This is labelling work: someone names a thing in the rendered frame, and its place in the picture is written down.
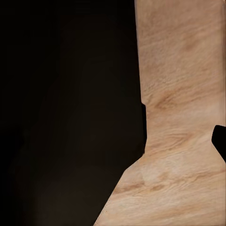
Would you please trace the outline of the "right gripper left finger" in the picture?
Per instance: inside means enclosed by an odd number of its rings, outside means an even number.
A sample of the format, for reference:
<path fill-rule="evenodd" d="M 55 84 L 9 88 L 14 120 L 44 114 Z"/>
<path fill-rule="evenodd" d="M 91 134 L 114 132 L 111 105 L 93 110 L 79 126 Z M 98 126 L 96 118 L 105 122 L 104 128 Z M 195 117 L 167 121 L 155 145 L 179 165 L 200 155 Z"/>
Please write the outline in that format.
<path fill-rule="evenodd" d="M 24 143 L 19 125 L 0 130 L 0 181 Z"/>

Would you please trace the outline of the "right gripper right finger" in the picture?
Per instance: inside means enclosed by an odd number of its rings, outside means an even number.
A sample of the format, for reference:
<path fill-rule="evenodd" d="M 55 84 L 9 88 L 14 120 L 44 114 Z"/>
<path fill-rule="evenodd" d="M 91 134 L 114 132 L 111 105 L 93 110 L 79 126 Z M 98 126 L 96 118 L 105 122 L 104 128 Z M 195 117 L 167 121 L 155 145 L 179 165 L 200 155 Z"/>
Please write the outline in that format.
<path fill-rule="evenodd" d="M 211 141 L 226 162 L 226 127 L 215 126 Z"/>

